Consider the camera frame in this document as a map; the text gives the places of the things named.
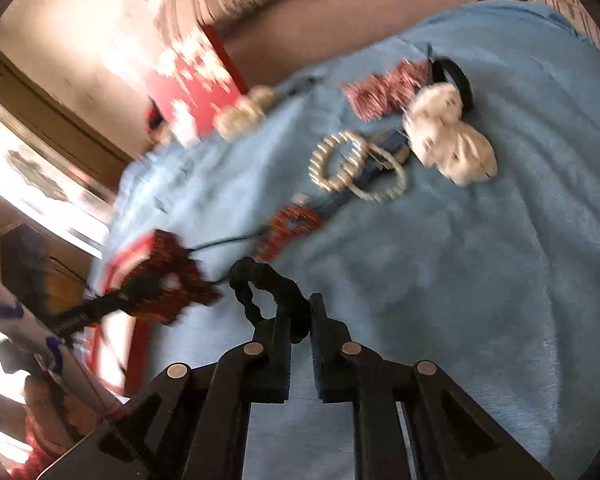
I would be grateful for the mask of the red floral box lid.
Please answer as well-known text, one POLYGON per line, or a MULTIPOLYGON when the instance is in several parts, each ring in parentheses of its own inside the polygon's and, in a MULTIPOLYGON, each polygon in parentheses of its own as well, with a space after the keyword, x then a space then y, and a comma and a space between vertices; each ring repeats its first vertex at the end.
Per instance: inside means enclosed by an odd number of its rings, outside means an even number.
POLYGON ((211 134, 215 115, 248 92, 220 37, 207 25, 172 41, 145 73, 144 85, 175 140, 186 148, 211 134))

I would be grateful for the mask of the red polka dot scrunchie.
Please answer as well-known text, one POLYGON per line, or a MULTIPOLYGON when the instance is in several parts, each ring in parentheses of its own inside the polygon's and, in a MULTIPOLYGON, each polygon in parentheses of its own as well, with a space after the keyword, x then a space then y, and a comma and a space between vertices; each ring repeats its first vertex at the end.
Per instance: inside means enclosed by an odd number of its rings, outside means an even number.
POLYGON ((187 307, 210 307, 222 298, 219 287, 204 277, 180 239, 163 230, 152 233, 148 257, 126 274, 122 288, 132 288, 126 313, 162 325, 174 323, 187 307))

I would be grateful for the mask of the cream lace scrunchie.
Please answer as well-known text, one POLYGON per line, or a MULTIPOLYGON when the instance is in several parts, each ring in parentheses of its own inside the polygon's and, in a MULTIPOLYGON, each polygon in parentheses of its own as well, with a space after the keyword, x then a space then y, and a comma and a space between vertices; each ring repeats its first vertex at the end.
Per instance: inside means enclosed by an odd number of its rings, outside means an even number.
POLYGON ((227 141, 234 141, 264 121, 268 111, 277 103, 275 90, 267 86, 253 87, 233 105, 223 107, 213 119, 213 128, 227 141))

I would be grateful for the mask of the white polka dot scrunchie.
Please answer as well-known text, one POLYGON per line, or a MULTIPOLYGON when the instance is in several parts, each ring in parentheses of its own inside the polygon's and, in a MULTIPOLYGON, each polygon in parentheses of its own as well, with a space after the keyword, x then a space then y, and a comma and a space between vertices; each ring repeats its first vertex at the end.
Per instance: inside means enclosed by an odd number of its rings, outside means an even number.
POLYGON ((416 94, 403 114, 403 128, 425 167, 436 168, 457 186, 468 186, 494 178, 498 161, 489 140, 462 116, 460 90, 439 82, 416 94))

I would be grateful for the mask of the blue striped strap watch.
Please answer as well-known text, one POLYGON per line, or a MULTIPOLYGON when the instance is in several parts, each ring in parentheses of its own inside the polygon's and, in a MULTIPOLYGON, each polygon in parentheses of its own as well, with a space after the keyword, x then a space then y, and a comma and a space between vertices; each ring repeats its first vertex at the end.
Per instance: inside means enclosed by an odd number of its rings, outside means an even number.
POLYGON ((341 130, 316 144, 308 177, 317 194, 298 194, 292 202, 323 217, 334 214, 348 200, 365 203, 394 202, 407 190, 404 168, 410 148, 400 130, 373 136, 341 130))

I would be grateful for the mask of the blue towel blanket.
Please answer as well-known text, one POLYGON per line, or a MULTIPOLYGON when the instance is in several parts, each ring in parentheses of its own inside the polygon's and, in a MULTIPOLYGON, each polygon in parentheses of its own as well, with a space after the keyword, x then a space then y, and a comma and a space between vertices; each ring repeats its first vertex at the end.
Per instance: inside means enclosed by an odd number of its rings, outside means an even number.
POLYGON ((210 278, 298 194, 324 136, 398 130, 361 122, 346 81, 426 52, 469 79, 469 122, 498 175, 459 188, 416 160, 392 203, 350 200, 290 244, 275 269, 319 292, 352 337, 388 360, 438 363, 555 478, 600 449, 600 52, 542 3, 492 0, 440 13, 302 70, 316 84, 243 138, 210 136, 133 162, 102 258, 162 229, 210 278))

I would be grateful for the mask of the red tray box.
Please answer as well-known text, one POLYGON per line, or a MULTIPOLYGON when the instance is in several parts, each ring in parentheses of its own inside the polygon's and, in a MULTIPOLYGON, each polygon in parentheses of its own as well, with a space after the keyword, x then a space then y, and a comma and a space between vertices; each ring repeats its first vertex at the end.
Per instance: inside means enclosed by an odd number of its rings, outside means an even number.
MULTIPOLYGON (((151 235, 140 236, 110 258, 95 281, 95 290, 108 294, 118 289, 126 276, 149 256, 151 235)), ((88 369, 111 392, 134 396, 144 384, 147 345, 151 326, 123 311, 107 314, 87 331, 91 356, 88 369)))

